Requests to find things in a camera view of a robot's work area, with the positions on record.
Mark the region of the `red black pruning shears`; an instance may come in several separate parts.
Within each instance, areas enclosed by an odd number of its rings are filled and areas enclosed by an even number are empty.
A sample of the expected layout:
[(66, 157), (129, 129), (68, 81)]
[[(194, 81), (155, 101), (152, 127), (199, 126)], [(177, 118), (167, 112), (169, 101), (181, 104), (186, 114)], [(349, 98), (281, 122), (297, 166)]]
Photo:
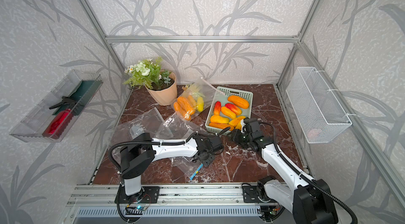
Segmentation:
[(71, 97), (62, 97), (62, 101), (49, 107), (50, 110), (61, 108), (65, 106), (63, 111), (56, 113), (55, 118), (51, 121), (50, 125), (42, 133), (44, 137), (51, 139), (59, 139), (63, 134), (70, 121), (73, 119), (73, 109), (77, 101)]

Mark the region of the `clear zip-top bag pink zipper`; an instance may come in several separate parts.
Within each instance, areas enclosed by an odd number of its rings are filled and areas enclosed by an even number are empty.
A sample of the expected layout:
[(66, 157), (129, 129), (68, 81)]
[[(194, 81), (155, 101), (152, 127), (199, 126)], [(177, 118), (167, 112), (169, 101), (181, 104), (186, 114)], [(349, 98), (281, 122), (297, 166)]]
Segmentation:
[(183, 92), (178, 97), (184, 97), (188, 99), (189, 103), (195, 108), (194, 115), (188, 115), (184, 111), (179, 103), (177, 98), (175, 98), (171, 104), (171, 107), (174, 109), (175, 114), (183, 120), (190, 121), (194, 117), (198, 116), (201, 112), (197, 111), (197, 98), (203, 97), (204, 99), (204, 110), (212, 106), (215, 96), (225, 95), (224, 92), (220, 91), (214, 87), (211, 83), (205, 80), (203, 77), (197, 79), (194, 83), (189, 84), (184, 87)]

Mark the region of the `green plastic basket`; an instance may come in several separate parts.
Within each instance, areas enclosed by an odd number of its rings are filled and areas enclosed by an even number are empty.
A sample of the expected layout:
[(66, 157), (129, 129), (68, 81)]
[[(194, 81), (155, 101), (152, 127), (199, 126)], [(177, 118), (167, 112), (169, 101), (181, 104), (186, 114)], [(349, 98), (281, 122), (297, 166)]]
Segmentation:
[(217, 87), (205, 123), (207, 131), (219, 133), (226, 126), (239, 129), (241, 121), (251, 116), (252, 104), (252, 92)]

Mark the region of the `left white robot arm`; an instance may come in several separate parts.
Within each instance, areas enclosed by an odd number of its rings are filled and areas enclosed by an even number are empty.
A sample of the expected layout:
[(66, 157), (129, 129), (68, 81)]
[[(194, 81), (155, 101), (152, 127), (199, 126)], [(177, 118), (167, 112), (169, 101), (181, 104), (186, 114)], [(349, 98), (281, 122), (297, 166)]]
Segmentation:
[(162, 140), (142, 133), (132, 141), (113, 145), (108, 152), (110, 161), (116, 166), (121, 177), (120, 186), (129, 197), (141, 197), (144, 190), (141, 176), (149, 165), (157, 160), (187, 157), (209, 166), (224, 150), (220, 134), (207, 135), (193, 132), (185, 139)]

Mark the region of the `potted white flower plant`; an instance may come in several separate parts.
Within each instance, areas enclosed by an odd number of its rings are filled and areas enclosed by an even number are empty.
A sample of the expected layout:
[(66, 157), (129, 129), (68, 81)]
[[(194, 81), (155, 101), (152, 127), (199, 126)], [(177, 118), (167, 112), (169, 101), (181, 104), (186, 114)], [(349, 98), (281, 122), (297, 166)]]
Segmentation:
[(168, 106), (177, 97), (177, 78), (172, 71), (162, 68), (162, 62), (159, 56), (128, 66), (124, 70), (128, 77), (124, 84), (131, 89), (145, 87), (159, 105)]

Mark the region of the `large orange mango basket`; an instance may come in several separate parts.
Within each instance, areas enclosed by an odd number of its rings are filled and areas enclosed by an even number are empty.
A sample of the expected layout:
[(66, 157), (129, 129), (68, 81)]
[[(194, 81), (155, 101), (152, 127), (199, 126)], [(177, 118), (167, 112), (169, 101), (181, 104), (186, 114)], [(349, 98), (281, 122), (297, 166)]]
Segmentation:
[(242, 109), (248, 109), (250, 107), (250, 103), (246, 99), (236, 95), (229, 96), (228, 101)]

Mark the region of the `green book in tray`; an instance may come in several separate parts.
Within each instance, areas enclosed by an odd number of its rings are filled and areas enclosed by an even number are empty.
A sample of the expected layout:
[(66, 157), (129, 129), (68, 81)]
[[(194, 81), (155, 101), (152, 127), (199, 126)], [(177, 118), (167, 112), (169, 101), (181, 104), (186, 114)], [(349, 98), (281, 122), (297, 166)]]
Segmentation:
[[(73, 116), (77, 116), (83, 111), (87, 103), (93, 98), (101, 85), (102, 81), (100, 80), (82, 80), (80, 82), (80, 84), (76, 87), (76, 90), (68, 96), (77, 101), (77, 104), (72, 111)], [(65, 106), (56, 109), (57, 110), (53, 113), (53, 115), (63, 111)]]

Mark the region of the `red yellow mango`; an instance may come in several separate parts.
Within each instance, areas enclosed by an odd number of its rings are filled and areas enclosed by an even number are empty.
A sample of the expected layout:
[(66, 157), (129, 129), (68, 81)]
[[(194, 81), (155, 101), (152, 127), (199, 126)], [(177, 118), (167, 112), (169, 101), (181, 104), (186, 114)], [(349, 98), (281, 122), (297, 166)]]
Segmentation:
[(225, 105), (225, 107), (228, 108), (229, 110), (231, 110), (231, 111), (232, 111), (233, 113), (235, 113), (237, 116), (239, 116), (239, 115), (242, 114), (242, 110), (241, 110), (238, 106), (236, 106), (235, 104), (233, 104), (233, 103), (227, 103), (227, 104)]

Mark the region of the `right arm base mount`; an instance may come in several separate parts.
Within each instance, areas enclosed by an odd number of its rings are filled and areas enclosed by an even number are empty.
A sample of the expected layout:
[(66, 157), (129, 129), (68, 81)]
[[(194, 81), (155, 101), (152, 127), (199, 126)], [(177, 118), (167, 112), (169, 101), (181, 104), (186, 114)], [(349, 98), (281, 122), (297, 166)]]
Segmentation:
[(251, 185), (249, 183), (242, 183), (242, 194), (244, 203), (268, 203), (271, 200), (261, 194), (257, 185)]

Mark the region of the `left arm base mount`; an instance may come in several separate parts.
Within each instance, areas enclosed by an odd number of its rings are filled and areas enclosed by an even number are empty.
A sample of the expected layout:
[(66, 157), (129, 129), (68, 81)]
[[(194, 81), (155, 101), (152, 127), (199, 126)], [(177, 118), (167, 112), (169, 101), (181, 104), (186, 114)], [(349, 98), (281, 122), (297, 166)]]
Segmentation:
[(120, 191), (115, 198), (115, 204), (156, 204), (159, 197), (160, 187), (158, 186), (145, 186), (133, 194), (127, 195), (124, 186), (120, 185)]

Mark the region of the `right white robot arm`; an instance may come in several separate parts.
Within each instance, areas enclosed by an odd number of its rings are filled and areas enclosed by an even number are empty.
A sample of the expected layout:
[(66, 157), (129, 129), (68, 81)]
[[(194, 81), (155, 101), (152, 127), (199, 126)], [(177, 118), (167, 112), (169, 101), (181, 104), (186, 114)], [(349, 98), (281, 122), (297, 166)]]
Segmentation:
[(276, 129), (272, 130), (272, 136), (264, 134), (261, 130), (264, 124), (256, 118), (245, 118), (231, 134), (233, 142), (259, 153), (285, 182), (282, 185), (271, 177), (260, 180), (257, 185), (260, 198), (275, 200), (293, 215), (297, 224), (337, 224), (336, 205), (349, 214), (353, 224), (358, 223), (354, 211), (331, 193), (324, 180), (315, 180), (284, 154), (277, 144)]

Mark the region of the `orange yellow mango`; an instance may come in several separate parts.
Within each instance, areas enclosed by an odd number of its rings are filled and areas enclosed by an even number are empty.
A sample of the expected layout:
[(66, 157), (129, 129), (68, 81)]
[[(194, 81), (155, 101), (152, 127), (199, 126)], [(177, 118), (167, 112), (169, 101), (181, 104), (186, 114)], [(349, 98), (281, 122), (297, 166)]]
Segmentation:
[(232, 110), (230, 110), (230, 109), (227, 108), (227, 107), (222, 107), (222, 108), (221, 108), (221, 113), (222, 113), (223, 115), (225, 115), (225, 116), (231, 118), (232, 120), (237, 117), (237, 115), (236, 115)]

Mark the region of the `clear wall-mounted tray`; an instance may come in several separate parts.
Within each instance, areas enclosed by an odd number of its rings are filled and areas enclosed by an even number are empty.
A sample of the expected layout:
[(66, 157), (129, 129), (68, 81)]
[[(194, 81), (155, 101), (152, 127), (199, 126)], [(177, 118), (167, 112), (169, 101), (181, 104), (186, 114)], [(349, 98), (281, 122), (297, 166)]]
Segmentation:
[(61, 142), (102, 84), (99, 73), (71, 70), (9, 134), (23, 142)]

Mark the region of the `clear zip-top bag blue zipper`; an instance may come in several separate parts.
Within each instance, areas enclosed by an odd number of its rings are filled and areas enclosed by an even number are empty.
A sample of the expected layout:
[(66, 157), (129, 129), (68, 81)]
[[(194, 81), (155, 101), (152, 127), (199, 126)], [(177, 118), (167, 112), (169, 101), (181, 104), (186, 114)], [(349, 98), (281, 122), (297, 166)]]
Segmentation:
[(153, 147), (155, 153), (154, 162), (158, 160), (170, 160), (171, 167), (176, 167), (187, 177), (186, 181), (192, 181), (203, 167), (203, 164), (194, 159), (197, 153), (197, 144), (194, 133), (203, 132), (202, 128), (190, 121), (186, 121), (173, 114), (164, 123), (174, 135), (173, 139), (153, 138), (158, 143)]

